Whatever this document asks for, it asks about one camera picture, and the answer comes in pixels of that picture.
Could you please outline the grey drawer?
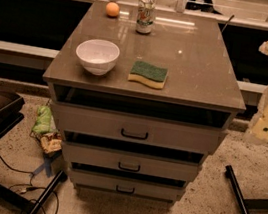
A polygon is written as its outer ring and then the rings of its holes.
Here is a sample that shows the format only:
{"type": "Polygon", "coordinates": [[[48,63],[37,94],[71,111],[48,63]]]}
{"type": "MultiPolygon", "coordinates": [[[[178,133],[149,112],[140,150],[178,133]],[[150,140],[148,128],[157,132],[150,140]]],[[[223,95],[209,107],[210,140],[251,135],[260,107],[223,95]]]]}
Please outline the grey drawer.
{"type": "Polygon", "coordinates": [[[75,169],[69,170],[69,178],[74,185],[168,201],[176,201],[186,191],[182,187],[106,176],[106,174],[94,172],[88,173],[75,169]]]}
{"type": "Polygon", "coordinates": [[[197,164],[152,159],[71,142],[63,142],[61,145],[64,159],[69,162],[189,182],[199,173],[197,164]]]}
{"type": "Polygon", "coordinates": [[[53,102],[55,125],[65,132],[213,154],[227,136],[225,130],[174,123],[118,112],[53,102]]]}

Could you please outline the grey drawer cabinet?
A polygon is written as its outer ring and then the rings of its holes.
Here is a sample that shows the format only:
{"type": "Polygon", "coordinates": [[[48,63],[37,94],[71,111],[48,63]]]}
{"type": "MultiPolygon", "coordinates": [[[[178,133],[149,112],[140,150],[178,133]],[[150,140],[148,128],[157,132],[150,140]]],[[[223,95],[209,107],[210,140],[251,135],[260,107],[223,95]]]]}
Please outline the grey drawer cabinet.
{"type": "MultiPolygon", "coordinates": [[[[123,13],[120,18],[112,20],[104,14],[104,3],[97,1],[91,5],[44,73],[51,104],[61,103],[226,131],[236,114],[244,111],[245,104],[217,22],[208,17],[159,10],[156,12],[152,32],[143,35],[135,29],[136,8],[125,5],[121,10],[123,13]],[[90,39],[110,41],[120,49],[117,63],[105,75],[89,73],[77,58],[77,46],[90,39]],[[129,72],[136,61],[166,68],[168,74],[164,87],[158,90],[128,81],[129,72]]],[[[59,131],[63,142],[152,159],[196,164],[199,171],[209,156],[59,131]]],[[[182,187],[185,190],[190,183],[101,166],[67,163],[70,169],[83,172],[182,187]]]]}

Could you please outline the green yellow sponge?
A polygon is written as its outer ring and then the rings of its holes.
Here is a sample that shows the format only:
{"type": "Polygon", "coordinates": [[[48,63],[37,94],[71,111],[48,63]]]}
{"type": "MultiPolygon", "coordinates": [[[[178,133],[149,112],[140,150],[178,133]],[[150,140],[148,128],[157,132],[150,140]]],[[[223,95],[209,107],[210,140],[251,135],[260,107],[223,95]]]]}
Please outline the green yellow sponge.
{"type": "Polygon", "coordinates": [[[127,80],[139,82],[152,89],[162,89],[167,80],[168,70],[147,62],[136,61],[129,71],[127,80]]]}

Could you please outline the soda can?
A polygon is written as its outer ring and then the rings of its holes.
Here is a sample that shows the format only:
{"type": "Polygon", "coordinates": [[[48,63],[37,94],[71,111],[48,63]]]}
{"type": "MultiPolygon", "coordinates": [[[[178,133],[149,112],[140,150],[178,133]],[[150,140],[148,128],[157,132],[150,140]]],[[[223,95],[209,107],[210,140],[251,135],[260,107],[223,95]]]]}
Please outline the soda can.
{"type": "Polygon", "coordinates": [[[140,0],[136,27],[138,33],[148,34],[151,33],[151,29],[154,22],[154,5],[153,0],[140,0]]]}

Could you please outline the white bowl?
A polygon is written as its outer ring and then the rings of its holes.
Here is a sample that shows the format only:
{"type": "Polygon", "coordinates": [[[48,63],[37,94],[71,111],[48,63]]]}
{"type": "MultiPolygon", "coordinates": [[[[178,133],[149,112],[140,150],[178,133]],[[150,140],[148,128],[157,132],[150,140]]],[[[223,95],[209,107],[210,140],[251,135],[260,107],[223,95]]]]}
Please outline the white bowl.
{"type": "Polygon", "coordinates": [[[120,56],[120,49],[110,41],[90,39],[77,46],[76,55],[86,71],[102,76],[113,69],[120,56]]]}

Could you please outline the orange ball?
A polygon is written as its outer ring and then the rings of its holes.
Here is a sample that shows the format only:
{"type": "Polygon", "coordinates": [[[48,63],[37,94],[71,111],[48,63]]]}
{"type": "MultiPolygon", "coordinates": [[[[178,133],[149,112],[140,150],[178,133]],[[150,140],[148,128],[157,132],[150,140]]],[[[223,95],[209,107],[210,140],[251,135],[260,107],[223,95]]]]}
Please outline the orange ball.
{"type": "Polygon", "coordinates": [[[117,3],[109,2],[106,6],[106,14],[109,17],[115,18],[119,15],[120,8],[117,3]]]}

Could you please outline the brown snack bag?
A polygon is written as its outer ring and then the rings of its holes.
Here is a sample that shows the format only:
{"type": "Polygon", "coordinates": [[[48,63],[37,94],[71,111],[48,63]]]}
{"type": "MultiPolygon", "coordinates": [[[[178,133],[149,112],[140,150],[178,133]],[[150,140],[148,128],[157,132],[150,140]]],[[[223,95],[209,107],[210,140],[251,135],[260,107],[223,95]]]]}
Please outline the brown snack bag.
{"type": "Polygon", "coordinates": [[[61,147],[62,139],[58,132],[45,133],[40,137],[40,144],[45,154],[58,152],[61,147]]]}

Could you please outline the blue tape on floor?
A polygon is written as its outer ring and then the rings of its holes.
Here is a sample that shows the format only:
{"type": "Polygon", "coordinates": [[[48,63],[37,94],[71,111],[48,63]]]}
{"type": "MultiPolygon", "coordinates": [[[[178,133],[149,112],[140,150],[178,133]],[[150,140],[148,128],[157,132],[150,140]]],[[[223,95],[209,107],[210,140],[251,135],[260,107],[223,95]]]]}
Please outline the blue tape on floor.
{"type": "Polygon", "coordinates": [[[35,168],[35,170],[33,172],[31,172],[30,176],[34,177],[37,176],[39,173],[41,173],[42,171],[45,171],[45,175],[50,178],[52,173],[52,159],[50,159],[50,157],[45,157],[44,161],[42,162],[42,164],[40,166],[38,166],[37,168],[35,168]]]}

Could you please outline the green chip bag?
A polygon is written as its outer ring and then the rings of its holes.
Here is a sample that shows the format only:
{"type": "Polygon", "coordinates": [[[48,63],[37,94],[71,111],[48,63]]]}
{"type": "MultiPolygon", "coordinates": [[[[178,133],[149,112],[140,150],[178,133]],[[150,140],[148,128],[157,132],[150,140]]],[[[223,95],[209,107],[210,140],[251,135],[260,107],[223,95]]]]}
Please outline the green chip bag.
{"type": "Polygon", "coordinates": [[[37,115],[36,115],[36,122],[33,125],[33,128],[31,129],[33,133],[36,134],[45,134],[48,133],[51,129],[51,117],[52,113],[50,111],[51,109],[45,105],[40,105],[37,109],[37,115]]]}

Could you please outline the black metal floor frame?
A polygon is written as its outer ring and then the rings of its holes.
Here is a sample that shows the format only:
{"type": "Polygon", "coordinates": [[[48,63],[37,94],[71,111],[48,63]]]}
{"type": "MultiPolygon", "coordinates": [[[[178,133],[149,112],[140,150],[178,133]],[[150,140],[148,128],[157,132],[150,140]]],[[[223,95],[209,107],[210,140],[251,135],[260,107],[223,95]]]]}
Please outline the black metal floor frame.
{"type": "Polygon", "coordinates": [[[231,165],[226,166],[225,177],[230,180],[230,184],[232,186],[233,193],[235,194],[241,214],[250,214],[250,212],[253,210],[268,211],[268,199],[245,199],[243,197],[243,193],[231,165]]]}

